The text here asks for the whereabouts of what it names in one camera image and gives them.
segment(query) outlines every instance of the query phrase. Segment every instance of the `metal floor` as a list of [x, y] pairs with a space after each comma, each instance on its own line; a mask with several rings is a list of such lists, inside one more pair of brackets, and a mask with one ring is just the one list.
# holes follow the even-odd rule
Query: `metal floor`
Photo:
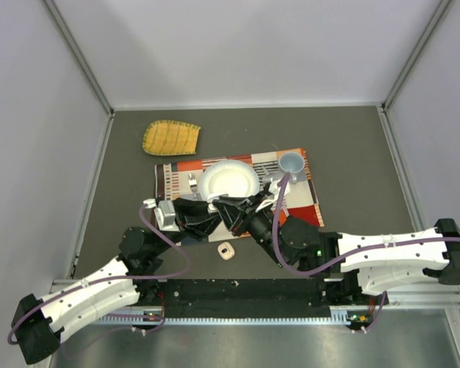
[[[367, 335], [345, 327], [175, 327], [143, 338], [120, 331], [54, 368], [458, 368], [442, 311], [387, 310]], [[91, 326], [64, 345], [74, 355], [109, 330]]]
[[[375, 107], [170, 110], [116, 113], [94, 196], [75, 278], [106, 264], [120, 236], [142, 225], [140, 203], [153, 196], [153, 166], [180, 160], [142, 151], [143, 133], [158, 119], [202, 127], [193, 158], [303, 147], [307, 151], [328, 231], [361, 235], [412, 231], [393, 160]], [[252, 239], [232, 242], [236, 256], [223, 261], [216, 245], [187, 247], [192, 270], [185, 278], [292, 278]], [[159, 274], [178, 271], [171, 250]], [[90, 326], [65, 344], [77, 351], [109, 327]], [[458, 354], [442, 310], [386, 310], [366, 336], [345, 327], [164, 327], [143, 339], [112, 334], [76, 360], [61, 353], [53, 367], [457, 367]]]

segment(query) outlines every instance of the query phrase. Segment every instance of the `cable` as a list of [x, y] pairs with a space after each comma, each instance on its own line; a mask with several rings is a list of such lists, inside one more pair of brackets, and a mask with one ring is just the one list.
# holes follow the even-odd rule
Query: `cable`
[[63, 353], [63, 356], [66, 360], [73, 360], [75, 359], [76, 357], [78, 357], [79, 355], [81, 355], [82, 353], [85, 353], [85, 350], [89, 349], [90, 347], [92, 347], [92, 345], [98, 343], [100, 340], [102, 340], [103, 338], [107, 337], [108, 335], [111, 335], [115, 332], [118, 332], [118, 331], [124, 331], [124, 330], [131, 330], [133, 332], [135, 331], [139, 331], [140, 333], [143, 334], [143, 336], [145, 337], [146, 334], [151, 334], [152, 332], [155, 332], [157, 330], [159, 330], [163, 325], [164, 323], [166, 322], [166, 319], [164, 317], [159, 317], [159, 316], [148, 316], [148, 315], [132, 315], [132, 314], [111, 314], [109, 313], [108, 316], [111, 316], [111, 317], [122, 317], [122, 318], [143, 318], [144, 320], [146, 319], [154, 319], [154, 320], [159, 320], [160, 323], [157, 324], [154, 328], [152, 328], [151, 330], [141, 330], [140, 328], [135, 328], [135, 327], [131, 327], [131, 326], [122, 326], [122, 327], [116, 327], [116, 328], [112, 328], [104, 333], [101, 333], [99, 336], [97, 336], [96, 338], [94, 338], [91, 342], [89, 342], [87, 345], [85, 345], [84, 347], [82, 347], [80, 350], [78, 350], [76, 353], [74, 354], [69, 354], [67, 352], [67, 349], [64, 347], [64, 344], [61, 344], [61, 352]]
[[[335, 265], [338, 262], [341, 262], [342, 260], [350, 257], [351, 255], [356, 255], [358, 253], [361, 253], [363, 251], [372, 251], [373, 249], [385, 249], [385, 248], [393, 248], [394, 244], [389, 243], [387, 245], [385, 244], [375, 244], [375, 245], [367, 245], [361, 248], [356, 248], [353, 249], [352, 251], [347, 251], [346, 253], [339, 255], [335, 258], [332, 258], [330, 261], [322, 264], [321, 266], [314, 268], [313, 270], [309, 271], [299, 271], [295, 268], [292, 268], [288, 263], [283, 258], [283, 255], [281, 254], [279, 250], [279, 243], [278, 243], [278, 226], [279, 226], [279, 214], [281, 211], [281, 205], [283, 203], [283, 198], [284, 198], [284, 191], [286, 189], [286, 185], [288, 184], [288, 180], [290, 179], [290, 173], [287, 172], [283, 179], [279, 182], [280, 191], [279, 191], [279, 196], [278, 196], [278, 202], [276, 203], [276, 213], [274, 214], [274, 219], [273, 219], [273, 225], [272, 225], [272, 237], [273, 237], [273, 249], [274, 249], [274, 254], [276, 255], [276, 258], [280, 261], [280, 263], [283, 265], [284, 268], [289, 270], [292, 274], [296, 274], [298, 276], [313, 276], [315, 274], [319, 274], [322, 271], [327, 270], [329, 267]], [[456, 237], [444, 237], [444, 238], [424, 238], [424, 239], [414, 239], [414, 240], [406, 240], [406, 241], [398, 241], [395, 243], [396, 247], [404, 247], [406, 245], [414, 245], [414, 244], [419, 244], [419, 243], [436, 243], [436, 242], [457, 242], [460, 243], [460, 238]]]
[[[170, 240], [169, 238], [167, 238], [161, 231], [159, 231], [159, 229], [157, 229], [155, 226], [153, 226], [152, 224], [150, 224], [150, 222], [145, 218], [145, 215], [144, 215], [144, 210], [145, 210], [146, 206], [143, 204], [141, 207], [140, 207], [140, 210], [138, 211], [138, 214], [140, 215], [140, 219], [141, 221], [143, 222], [143, 224], [145, 224], [145, 226], [147, 228], [149, 228], [153, 233], [155, 233], [156, 235], [158, 235], [165, 243], [167, 243], [168, 245], [170, 245], [172, 248], [176, 249], [187, 261], [186, 263], [186, 267], [182, 270], [182, 271], [179, 271], [179, 272], [174, 272], [172, 274], [161, 274], [161, 275], [150, 275], [150, 276], [129, 276], [129, 275], [122, 275], [122, 276], [111, 276], [111, 277], [108, 277], [108, 278], [99, 278], [97, 280], [94, 280], [94, 281], [91, 281], [89, 282], [89, 285], [96, 285], [96, 284], [100, 284], [101, 282], [107, 282], [107, 281], [114, 281], [114, 280], [159, 280], [159, 279], [162, 279], [162, 278], [177, 278], [178, 276], [181, 276], [182, 274], [185, 274], [187, 271], [189, 271], [192, 267], [192, 262], [191, 262], [191, 258], [189, 257], [189, 255], [186, 253], [186, 251], [184, 251], [181, 247], [179, 247], [178, 245], [176, 245], [172, 240]], [[34, 313], [36, 313], [37, 311], [39, 311], [40, 309], [42, 309], [43, 307], [45, 307], [46, 305], [49, 305], [50, 303], [53, 303], [54, 301], [57, 301], [58, 299], [60, 298], [63, 298], [63, 297], [66, 297], [67, 295], [69, 294], [72, 294], [74, 293], [75, 291], [79, 291], [81, 290], [82, 288], [84, 288], [82, 285], [79, 285], [79, 286], [76, 286], [76, 287], [73, 287], [71, 288], [70, 290], [66, 290], [64, 291], [64, 293], [61, 293], [61, 294], [58, 294], [56, 295], [55, 297], [52, 297], [51, 299], [48, 299], [47, 301], [44, 301], [42, 303], [40, 303], [38, 306], [32, 308], [29, 312], [27, 312], [26, 314], [24, 314], [24, 316], [22, 316], [13, 326], [13, 328], [10, 330], [10, 332], [8, 333], [8, 336], [7, 336], [7, 342], [10, 344], [10, 345], [17, 345], [18, 342], [17, 341], [13, 341], [13, 336], [15, 334], [15, 332], [18, 330], [18, 328]]]
[[378, 323], [378, 317], [380, 317], [382, 313], [383, 306], [385, 305], [385, 299], [386, 299], [386, 291], [384, 291], [382, 294], [382, 301], [380, 301], [380, 304], [378, 306], [378, 311], [376, 312], [375, 317], [373, 317], [373, 320], [371, 321], [371, 323], [365, 327], [365, 333], [370, 331], [373, 328], [373, 326], [375, 326]]
[[163, 296], [163, 291], [160, 291], [157, 296], [160, 297], [160, 299], [162, 299], [162, 311], [160, 312], [160, 315], [163, 316], [166, 312], [166, 299], [165, 297]]
[[370, 306], [368, 307], [368, 314], [369, 315], [372, 315], [373, 312], [375, 311], [375, 298], [374, 297], [370, 297]]

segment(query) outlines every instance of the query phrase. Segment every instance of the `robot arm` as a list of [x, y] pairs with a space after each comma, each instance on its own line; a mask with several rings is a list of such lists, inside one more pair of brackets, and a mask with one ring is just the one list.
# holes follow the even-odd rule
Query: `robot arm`
[[[248, 232], [282, 267], [274, 254], [271, 237], [271, 205], [276, 201], [275, 194], [276, 188], [266, 186], [249, 198], [221, 195], [213, 197], [210, 204], [181, 198], [175, 201], [152, 199], [145, 204], [155, 210], [159, 228], [173, 242], [180, 242], [187, 236], [204, 238], [223, 221], [234, 236]], [[316, 226], [291, 216], [279, 228], [279, 248], [287, 264], [298, 262], [298, 270], [308, 271], [367, 245], [444, 236], [460, 237], [453, 220], [440, 220], [434, 228], [424, 232], [385, 237], [319, 232]], [[152, 232], [129, 228], [120, 243], [120, 254], [100, 270], [58, 293], [39, 299], [33, 294], [23, 298], [12, 326], [43, 301], [55, 299], [32, 314], [15, 332], [26, 363], [37, 363], [51, 355], [76, 331], [116, 309], [151, 303], [161, 288], [158, 280], [118, 279], [91, 283], [105, 277], [153, 275], [162, 264], [158, 256], [168, 248], [169, 245]], [[460, 284], [460, 244], [440, 241], [365, 251], [346, 257], [314, 277], [323, 279], [329, 285], [326, 288], [334, 290], [352, 284], [347, 292], [349, 295], [378, 295], [400, 284], [432, 278], [442, 284]], [[61, 297], [65, 291], [78, 287], [81, 289]], [[347, 303], [343, 298], [347, 293], [330, 303]]]

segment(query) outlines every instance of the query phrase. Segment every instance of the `black base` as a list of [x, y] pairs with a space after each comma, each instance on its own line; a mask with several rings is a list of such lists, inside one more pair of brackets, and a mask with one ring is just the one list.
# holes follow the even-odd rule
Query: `black base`
[[[165, 315], [171, 318], [329, 317], [333, 303], [327, 284], [336, 283], [313, 278], [168, 280], [159, 283], [159, 290], [165, 298]], [[343, 296], [341, 304], [367, 306], [369, 299]]]
[[[33, 294], [23, 297], [17, 306], [11, 326], [13, 327], [22, 316], [41, 302], [42, 300], [36, 300]], [[15, 337], [27, 364], [40, 362], [60, 347], [60, 334], [63, 332], [63, 328], [54, 333], [49, 327], [50, 322], [38, 310], [15, 332]]]

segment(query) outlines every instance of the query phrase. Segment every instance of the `white backdrop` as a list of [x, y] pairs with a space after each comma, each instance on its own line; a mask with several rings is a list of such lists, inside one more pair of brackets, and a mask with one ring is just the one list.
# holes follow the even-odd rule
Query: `white backdrop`
[[0, 1], [0, 368], [18, 302], [49, 292], [74, 253], [107, 124], [40, 1]]
[[56, 0], [116, 108], [384, 101], [436, 0]]
[[460, 226], [460, 0], [428, 43], [392, 108], [427, 225]]

